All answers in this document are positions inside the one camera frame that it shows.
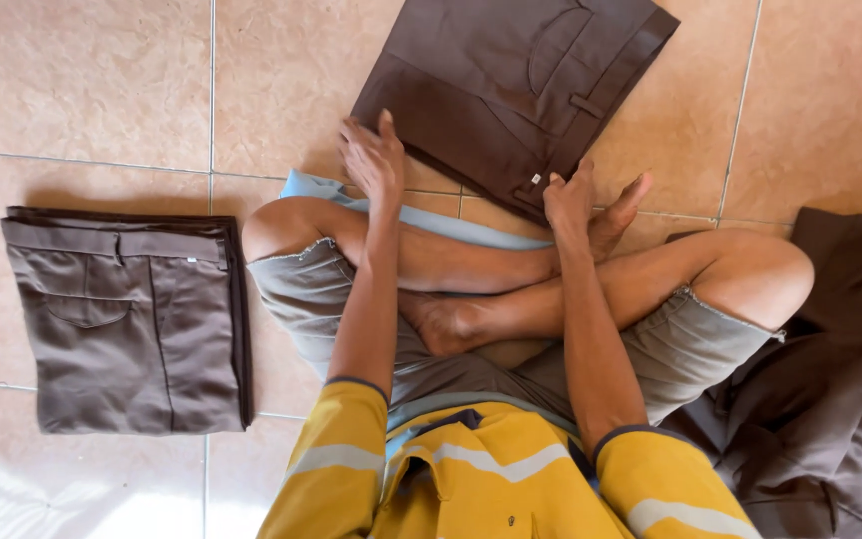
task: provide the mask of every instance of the bare foot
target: bare foot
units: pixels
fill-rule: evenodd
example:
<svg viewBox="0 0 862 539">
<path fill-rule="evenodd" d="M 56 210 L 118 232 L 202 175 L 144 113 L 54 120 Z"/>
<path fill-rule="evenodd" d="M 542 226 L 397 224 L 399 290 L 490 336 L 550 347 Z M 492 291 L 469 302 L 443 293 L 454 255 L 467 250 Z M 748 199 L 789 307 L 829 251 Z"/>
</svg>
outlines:
<svg viewBox="0 0 862 539">
<path fill-rule="evenodd" d="M 592 217 L 587 226 L 587 235 L 591 240 L 591 252 L 594 260 L 603 262 L 614 251 L 624 231 L 637 217 L 637 206 L 644 195 L 650 190 L 654 178 L 650 173 L 643 173 L 621 191 L 621 195 L 605 210 Z"/>
<path fill-rule="evenodd" d="M 478 346 L 467 320 L 466 302 L 422 291 L 398 290 L 398 309 L 434 356 L 449 356 Z"/>
</svg>

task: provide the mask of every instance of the folded brown pants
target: folded brown pants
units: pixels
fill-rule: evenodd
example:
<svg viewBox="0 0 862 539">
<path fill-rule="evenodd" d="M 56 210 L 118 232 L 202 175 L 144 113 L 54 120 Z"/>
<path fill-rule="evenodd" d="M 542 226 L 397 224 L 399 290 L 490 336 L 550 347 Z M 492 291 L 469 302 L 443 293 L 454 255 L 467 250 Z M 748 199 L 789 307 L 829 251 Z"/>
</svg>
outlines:
<svg viewBox="0 0 862 539">
<path fill-rule="evenodd" d="M 234 217 L 6 214 L 43 433 L 200 435 L 251 424 Z"/>
<path fill-rule="evenodd" d="M 352 114 L 541 225 L 679 21 L 650 0 L 407 0 Z"/>
</svg>

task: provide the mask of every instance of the man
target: man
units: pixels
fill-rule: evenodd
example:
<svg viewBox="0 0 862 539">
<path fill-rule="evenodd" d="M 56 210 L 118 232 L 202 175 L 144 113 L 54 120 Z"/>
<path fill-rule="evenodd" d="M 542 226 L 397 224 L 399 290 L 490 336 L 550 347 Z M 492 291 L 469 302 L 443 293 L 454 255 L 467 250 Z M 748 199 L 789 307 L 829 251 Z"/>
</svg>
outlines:
<svg viewBox="0 0 862 539">
<path fill-rule="evenodd" d="M 545 190 L 553 247 L 437 236 L 399 223 L 403 148 L 378 126 L 348 119 L 338 143 L 368 214 L 290 198 L 244 228 L 264 304 L 326 381 L 259 537 L 759 537 L 653 426 L 797 310 L 807 257 L 715 230 L 605 260 L 651 180 L 591 219 L 586 161 Z M 563 342 L 513 369 L 469 351 L 522 337 Z"/>
</svg>

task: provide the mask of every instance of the dark brown fabric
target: dark brown fabric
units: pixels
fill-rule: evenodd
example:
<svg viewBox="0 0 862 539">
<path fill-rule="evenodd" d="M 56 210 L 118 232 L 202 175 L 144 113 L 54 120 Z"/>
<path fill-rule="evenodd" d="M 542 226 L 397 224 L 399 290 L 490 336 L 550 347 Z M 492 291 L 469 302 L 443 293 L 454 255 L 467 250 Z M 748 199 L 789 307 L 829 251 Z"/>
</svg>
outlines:
<svg viewBox="0 0 862 539">
<path fill-rule="evenodd" d="M 549 174 L 570 177 L 678 24 L 650 0 L 407 0 L 353 115 L 388 108 L 415 158 L 546 226 Z"/>
<path fill-rule="evenodd" d="M 862 215 L 804 208 L 813 293 L 723 385 L 662 425 L 716 463 L 764 537 L 862 539 Z"/>
<path fill-rule="evenodd" d="M 234 217 L 6 215 L 43 433 L 201 435 L 251 424 Z"/>
</svg>

